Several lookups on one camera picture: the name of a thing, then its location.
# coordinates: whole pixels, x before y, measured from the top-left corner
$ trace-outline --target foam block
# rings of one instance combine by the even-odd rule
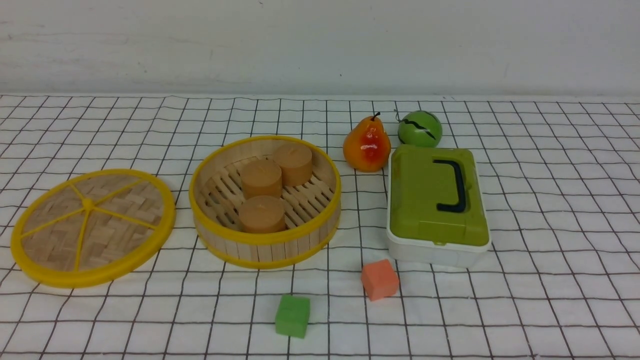
[[[282,295],[276,314],[276,333],[303,339],[307,334],[310,312],[308,298]]]
[[[400,286],[400,279],[387,259],[366,264],[360,280],[371,301],[393,296]]]

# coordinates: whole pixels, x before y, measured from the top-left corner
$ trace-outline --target black handle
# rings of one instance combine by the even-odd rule
[[[450,213],[462,213],[467,209],[467,192],[465,191],[465,179],[462,177],[462,168],[460,164],[451,160],[433,160],[436,164],[451,165],[456,175],[456,189],[458,191],[457,204],[436,204],[438,211],[447,211]]]

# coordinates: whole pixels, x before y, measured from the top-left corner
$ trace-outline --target yellow plastic spoke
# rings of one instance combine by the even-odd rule
[[[80,267],[80,253],[82,253],[82,242],[84,241],[84,233],[86,232],[86,225],[89,222],[89,214],[91,214],[91,210],[87,211],[84,214],[84,219],[82,220],[82,226],[80,227],[80,234],[78,235],[78,241],[77,241],[76,263],[74,265],[74,271],[78,271],[78,268]]]
[[[121,218],[122,220],[126,220],[128,222],[132,222],[134,224],[146,226],[146,227],[148,227],[150,229],[156,230],[156,226],[148,224],[148,223],[146,223],[144,221],[141,221],[141,220],[138,220],[136,218],[128,217],[127,215],[114,213],[113,211],[102,209],[102,208],[94,208],[94,210],[95,211],[100,211],[101,213],[105,213],[107,215],[111,215],[112,217]]]
[[[26,233],[23,233],[22,235],[20,235],[20,239],[23,239],[23,238],[25,238],[25,237],[27,237],[27,236],[29,236],[31,234],[35,234],[35,233],[39,232],[40,230],[44,229],[45,227],[55,224],[56,222],[68,219],[68,218],[70,218],[70,217],[72,217],[74,215],[78,215],[78,214],[82,213],[83,211],[84,211],[84,208],[79,208],[78,210],[71,211],[70,213],[68,213],[66,215],[62,215],[59,218],[55,218],[55,219],[53,219],[53,220],[51,220],[49,222],[46,222],[46,223],[36,227],[33,230],[30,230],[30,231],[27,231]]]
[[[78,190],[78,188],[76,188],[75,185],[73,184],[69,184],[69,186],[71,187],[71,189],[74,191],[74,193],[76,193],[76,195],[78,195],[78,197],[80,198],[80,200],[84,199],[84,195],[80,192],[80,190]]]
[[[124,192],[124,191],[136,186],[137,184],[140,184],[141,182],[142,182],[142,179],[138,179],[138,180],[134,181],[133,183],[128,184],[127,186],[123,186],[123,187],[119,188],[118,190],[116,190],[116,191],[114,191],[112,193],[109,193],[105,197],[103,197],[103,198],[99,199],[98,201],[94,202],[94,204],[97,205],[97,204],[100,204],[101,202],[109,200],[110,198],[114,197],[115,195],[118,195],[119,193]]]

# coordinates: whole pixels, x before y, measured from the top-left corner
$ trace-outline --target bamboo steamer basket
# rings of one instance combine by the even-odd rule
[[[312,150],[313,176],[301,186],[284,186],[286,230],[271,234],[240,231],[237,210],[244,202],[239,171],[247,163],[271,159],[287,142]],[[226,145],[201,162],[189,187],[200,240],[218,258],[245,268],[280,268],[320,251],[340,219],[340,174],[329,156],[304,140],[257,136]]]

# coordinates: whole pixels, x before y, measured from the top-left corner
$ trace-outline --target orange cube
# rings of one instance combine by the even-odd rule
[[[400,286],[400,279],[387,259],[366,264],[360,280],[371,301],[393,296]]]

